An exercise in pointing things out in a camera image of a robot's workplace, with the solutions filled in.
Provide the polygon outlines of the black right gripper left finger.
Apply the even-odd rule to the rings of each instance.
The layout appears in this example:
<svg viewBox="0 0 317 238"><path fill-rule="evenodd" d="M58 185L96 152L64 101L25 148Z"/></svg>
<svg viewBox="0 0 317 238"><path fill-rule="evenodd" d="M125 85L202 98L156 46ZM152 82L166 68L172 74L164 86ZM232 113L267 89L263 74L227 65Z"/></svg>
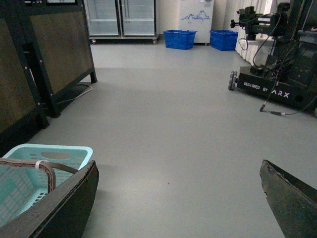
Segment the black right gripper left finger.
<svg viewBox="0 0 317 238"><path fill-rule="evenodd" d="M80 238L94 205L99 171L90 161L0 229L2 238Z"/></svg>

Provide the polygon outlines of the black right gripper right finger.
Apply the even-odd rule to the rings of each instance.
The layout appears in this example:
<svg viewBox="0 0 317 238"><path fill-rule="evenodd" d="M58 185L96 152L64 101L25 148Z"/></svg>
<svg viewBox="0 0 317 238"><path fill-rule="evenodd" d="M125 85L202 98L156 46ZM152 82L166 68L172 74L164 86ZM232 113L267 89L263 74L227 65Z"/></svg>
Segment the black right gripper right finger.
<svg viewBox="0 0 317 238"><path fill-rule="evenodd" d="M260 168L262 188L286 238L317 236L317 190L269 160Z"/></svg>

